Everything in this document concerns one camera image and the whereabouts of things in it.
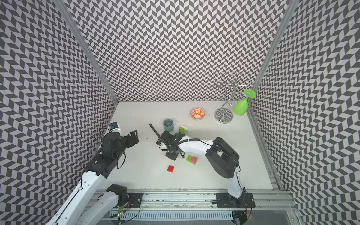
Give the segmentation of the lime square lego brick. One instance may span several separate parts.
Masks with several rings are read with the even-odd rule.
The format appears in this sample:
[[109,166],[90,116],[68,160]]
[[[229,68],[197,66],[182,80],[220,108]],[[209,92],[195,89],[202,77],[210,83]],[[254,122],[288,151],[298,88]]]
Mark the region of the lime square lego brick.
[[186,129],[184,127],[179,127],[179,134],[185,134]]

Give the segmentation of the red square lego brick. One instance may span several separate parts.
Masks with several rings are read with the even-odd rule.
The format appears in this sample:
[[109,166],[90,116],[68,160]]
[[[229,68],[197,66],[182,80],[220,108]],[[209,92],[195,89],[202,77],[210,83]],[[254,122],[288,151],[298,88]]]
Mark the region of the red square lego brick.
[[173,166],[168,166],[167,171],[170,172],[170,173],[173,173],[174,167]]

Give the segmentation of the pink square lego brick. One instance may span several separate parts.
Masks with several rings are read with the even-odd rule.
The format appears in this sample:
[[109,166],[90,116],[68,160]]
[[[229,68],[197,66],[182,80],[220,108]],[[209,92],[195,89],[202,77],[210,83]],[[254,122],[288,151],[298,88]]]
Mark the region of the pink square lego brick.
[[197,158],[192,157],[190,162],[195,165],[197,163]]

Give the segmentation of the lime long lego brick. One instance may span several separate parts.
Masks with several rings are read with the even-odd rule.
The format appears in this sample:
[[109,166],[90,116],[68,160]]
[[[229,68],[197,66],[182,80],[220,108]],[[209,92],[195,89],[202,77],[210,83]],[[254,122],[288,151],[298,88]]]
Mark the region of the lime long lego brick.
[[186,161],[191,163],[192,162],[192,156],[188,156]]

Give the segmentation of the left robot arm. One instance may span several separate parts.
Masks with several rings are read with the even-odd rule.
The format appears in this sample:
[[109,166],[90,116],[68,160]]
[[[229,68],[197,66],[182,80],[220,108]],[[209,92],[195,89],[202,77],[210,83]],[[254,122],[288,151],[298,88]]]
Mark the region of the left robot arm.
[[98,188],[105,182],[127,148],[138,144],[138,132],[127,136],[109,132],[102,140],[100,153],[85,167],[81,179],[58,212],[48,221],[49,225],[95,225],[114,207],[129,208],[127,188],[112,184],[89,210],[85,210]]

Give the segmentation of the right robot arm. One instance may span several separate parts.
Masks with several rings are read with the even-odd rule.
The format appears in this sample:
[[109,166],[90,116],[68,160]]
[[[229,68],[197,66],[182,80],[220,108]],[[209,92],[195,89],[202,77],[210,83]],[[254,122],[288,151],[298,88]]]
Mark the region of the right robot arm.
[[227,179],[228,194],[239,199],[244,190],[238,173],[239,154],[222,138],[205,141],[200,138],[191,138],[185,134],[172,135],[168,131],[158,135],[156,144],[166,152],[166,157],[175,161],[178,156],[185,157],[186,153],[205,156],[215,172]]

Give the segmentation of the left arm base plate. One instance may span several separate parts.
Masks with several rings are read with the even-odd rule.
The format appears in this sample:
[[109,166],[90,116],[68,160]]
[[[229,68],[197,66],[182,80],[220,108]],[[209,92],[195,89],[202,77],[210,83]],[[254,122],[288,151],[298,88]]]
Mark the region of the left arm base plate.
[[143,200],[143,193],[127,193],[126,195],[116,195],[114,207],[122,209],[140,209]]

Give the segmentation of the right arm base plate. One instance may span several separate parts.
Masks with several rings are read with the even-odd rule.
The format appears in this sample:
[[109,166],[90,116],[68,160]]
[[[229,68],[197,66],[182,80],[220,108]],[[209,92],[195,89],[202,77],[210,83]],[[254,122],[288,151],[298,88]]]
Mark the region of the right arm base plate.
[[248,208],[256,207],[252,193],[243,192],[239,198],[235,198],[228,193],[216,193],[218,208]]

